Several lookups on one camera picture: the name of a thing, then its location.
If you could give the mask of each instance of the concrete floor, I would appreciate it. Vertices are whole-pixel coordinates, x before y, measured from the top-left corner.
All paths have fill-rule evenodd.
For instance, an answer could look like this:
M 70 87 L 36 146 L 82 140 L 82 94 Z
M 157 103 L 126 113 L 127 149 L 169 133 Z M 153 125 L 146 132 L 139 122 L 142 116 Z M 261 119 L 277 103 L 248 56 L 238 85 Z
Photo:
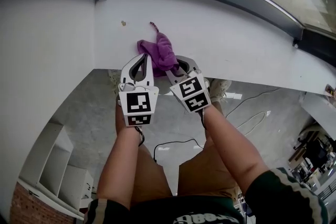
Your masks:
M 63 124 L 74 144 L 69 164 L 86 168 L 97 187 L 99 176 L 116 139 L 114 124 L 114 92 L 107 70 L 94 70 L 78 85 L 59 107 L 52 121 Z M 243 94 L 243 99 L 276 89 L 259 84 L 233 81 L 228 92 Z M 260 111 L 269 115 L 247 137 L 257 147 L 270 168 L 289 168 L 287 159 L 293 153 L 293 145 L 302 128 L 311 121 L 299 102 L 299 91 L 280 89 L 246 101 L 228 119 L 238 126 Z M 225 99 L 221 105 L 225 114 L 242 100 Z M 255 117 L 239 130 L 245 134 L 262 118 Z M 175 97 L 161 95 L 158 98 L 155 121 L 143 127 L 145 145 L 150 152 L 159 143 L 185 141 L 195 138 L 205 143 L 204 129 L 197 114 L 186 114 Z M 194 142 L 164 145 L 156 151 L 157 163 L 164 167 L 172 193 L 177 192 L 179 164 L 192 158 L 200 148 Z

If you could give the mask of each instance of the thigh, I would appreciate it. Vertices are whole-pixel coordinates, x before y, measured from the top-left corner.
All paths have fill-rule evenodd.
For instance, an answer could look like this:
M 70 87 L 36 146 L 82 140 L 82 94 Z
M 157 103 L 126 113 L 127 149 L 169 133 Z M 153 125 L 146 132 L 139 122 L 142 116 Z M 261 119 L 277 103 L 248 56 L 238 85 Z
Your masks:
M 141 145 L 136 163 L 131 205 L 133 206 L 142 201 L 171 196 L 172 192 L 169 189 L 163 167 L 157 164 L 148 149 L 144 145 Z
M 178 195 L 222 196 L 236 201 L 239 187 L 211 142 L 180 165 Z

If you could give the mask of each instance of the shirt sleeve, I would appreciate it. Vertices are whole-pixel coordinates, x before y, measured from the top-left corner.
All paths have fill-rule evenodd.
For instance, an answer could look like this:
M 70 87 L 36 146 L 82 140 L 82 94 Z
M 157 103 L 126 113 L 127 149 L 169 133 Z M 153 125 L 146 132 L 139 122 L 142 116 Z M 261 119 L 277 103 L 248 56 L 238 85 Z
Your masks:
M 283 168 L 258 176 L 246 192 L 246 202 L 257 223 L 328 223 L 322 200 Z
M 129 223 L 129 210 L 118 202 L 97 199 L 89 205 L 89 210 L 85 214 L 84 224 L 103 223 Z

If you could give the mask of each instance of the white sneaker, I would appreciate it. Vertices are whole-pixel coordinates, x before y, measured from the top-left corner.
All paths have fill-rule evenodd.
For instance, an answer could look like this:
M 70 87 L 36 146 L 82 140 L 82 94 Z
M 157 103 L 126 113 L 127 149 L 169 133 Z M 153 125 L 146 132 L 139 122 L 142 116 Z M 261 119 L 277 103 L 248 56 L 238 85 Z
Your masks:
M 225 92 L 231 86 L 232 81 L 226 79 L 214 79 L 210 85 L 211 103 L 219 102 L 224 98 Z
M 120 77 L 121 77 L 121 70 L 118 69 L 109 69 L 109 78 L 112 82 L 112 90 L 114 91 L 115 95 L 119 93 L 118 85 L 120 83 Z

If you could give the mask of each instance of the person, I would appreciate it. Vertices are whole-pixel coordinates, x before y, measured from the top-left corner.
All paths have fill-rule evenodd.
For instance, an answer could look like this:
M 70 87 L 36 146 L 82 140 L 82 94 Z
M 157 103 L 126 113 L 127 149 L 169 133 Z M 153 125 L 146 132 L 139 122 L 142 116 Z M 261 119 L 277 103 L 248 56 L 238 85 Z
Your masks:
M 288 176 L 269 169 L 252 143 L 223 116 L 230 81 L 214 80 L 205 108 L 203 150 L 180 166 L 173 196 L 162 166 L 126 127 L 116 105 L 117 138 L 101 173 L 85 223 L 244 223 L 234 208 L 239 188 L 260 223 L 328 223 L 323 202 Z

